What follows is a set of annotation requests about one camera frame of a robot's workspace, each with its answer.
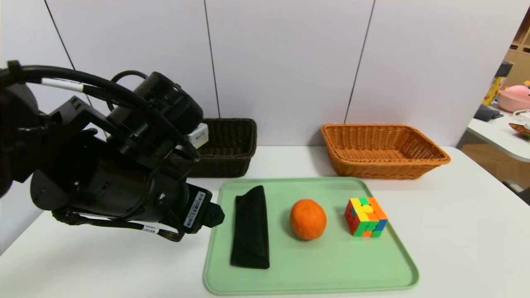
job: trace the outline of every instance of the shelf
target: shelf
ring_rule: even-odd
[[[530,12],[530,8],[526,12],[525,18],[523,19],[521,26],[519,26],[519,30],[517,30],[517,33],[515,34],[514,43],[518,43],[518,44],[525,43],[525,44],[530,45],[530,40],[527,38],[528,30],[530,29],[530,13],[529,12]]]

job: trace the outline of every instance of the dark brown wicker basket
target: dark brown wicker basket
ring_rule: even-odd
[[[258,129],[252,119],[204,119],[208,125],[208,142],[199,148],[200,161],[171,156],[183,169],[192,167],[189,177],[234,178],[245,175],[250,158],[256,152]]]

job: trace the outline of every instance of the cable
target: cable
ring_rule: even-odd
[[[97,99],[104,100],[104,101],[107,102],[107,104],[109,104],[111,106],[112,106],[112,104],[116,104],[116,105],[121,106],[121,107],[134,108],[134,107],[132,107],[129,104],[120,103],[119,101],[114,99],[114,96],[110,95],[108,92],[105,92],[105,90],[103,90],[101,88],[98,88],[98,87],[85,85],[85,84],[81,84],[81,83],[78,83],[78,82],[71,82],[71,81],[66,81],[66,80],[58,80],[56,78],[42,78],[41,81],[40,81],[40,84],[44,85],[44,86],[50,86],[50,87],[61,88],[61,89],[66,89],[66,90],[71,90],[71,91],[85,93],[86,95],[90,95],[90,96],[95,97]]]
[[[32,82],[42,81],[43,78],[62,78],[104,89],[115,96],[118,101],[125,101],[124,104],[130,104],[142,110],[148,115],[148,120],[152,121],[154,125],[166,129],[172,138],[182,144],[189,158],[199,161],[197,149],[156,108],[151,107],[145,99],[133,91],[104,78],[69,68],[39,65],[20,66],[18,62],[10,61],[8,62],[8,69],[0,71],[0,89],[3,90],[13,84],[25,83],[30,80]]]
[[[530,109],[518,110],[512,114],[519,122],[530,122]]]
[[[110,81],[114,82],[114,83],[117,83],[120,79],[122,79],[123,77],[126,77],[128,75],[136,75],[136,76],[139,76],[139,77],[143,78],[144,80],[147,79],[147,75],[142,73],[142,72],[139,72],[139,71],[124,71],[124,72],[121,72],[121,73],[118,73],[117,75],[115,75]],[[107,107],[112,112],[114,110],[114,106],[112,105],[111,100],[107,99],[106,102],[107,102]]]
[[[169,236],[171,238],[166,238],[166,239],[169,239],[171,241],[175,241],[175,242],[179,242],[182,237],[184,237],[184,227],[182,226],[182,223],[179,221],[179,218],[178,216],[173,212],[173,210],[171,210],[171,207],[169,206],[169,203],[167,202],[167,200],[165,199],[162,199],[161,202],[159,202],[159,205],[162,206],[162,208],[164,209],[165,211],[165,215],[166,215],[166,220],[170,222],[170,224],[176,228],[176,230],[179,232],[179,233],[173,233],[173,232],[169,232],[169,231],[164,231],[164,235],[166,236]]]
[[[89,225],[103,226],[103,227],[118,227],[121,229],[142,230],[142,231],[146,231],[149,233],[154,233],[168,240],[171,240],[173,242],[179,242],[182,239],[182,237],[179,236],[179,234],[168,231],[168,230],[158,229],[156,227],[152,227],[152,226],[144,225],[140,223],[97,220],[94,218],[88,218],[88,217],[81,216],[79,213],[74,212],[69,209],[53,210],[51,214],[56,220],[62,223],[66,223],[68,225],[89,224]]]

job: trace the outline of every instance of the white wall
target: white wall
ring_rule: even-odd
[[[376,0],[347,122],[415,126],[455,146],[529,0]]]
[[[23,65],[44,64],[71,68],[68,57],[48,14],[43,0],[3,0],[1,11],[1,61],[17,59]],[[41,111],[49,113],[73,95],[82,94],[41,85],[28,84],[37,98]],[[29,194],[30,179],[14,182],[11,190],[0,199],[0,253],[40,215]]]
[[[133,69],[160,72],[219,117],[203,1],[48,0],[76,69],[111,79]],[[126,77],[133,89],[142,81]],[[104,102],[92,101],[108,113]]]
[[[258,145],[323,144],[344,122],[370,0],[207,0],[222,118],[258,124]]]

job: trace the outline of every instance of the orange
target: orange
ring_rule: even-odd
[[[326,212],[310,199],[296,202],[291,208],[291,227],[298,237],[306,240],[316,239],[326,228]]]

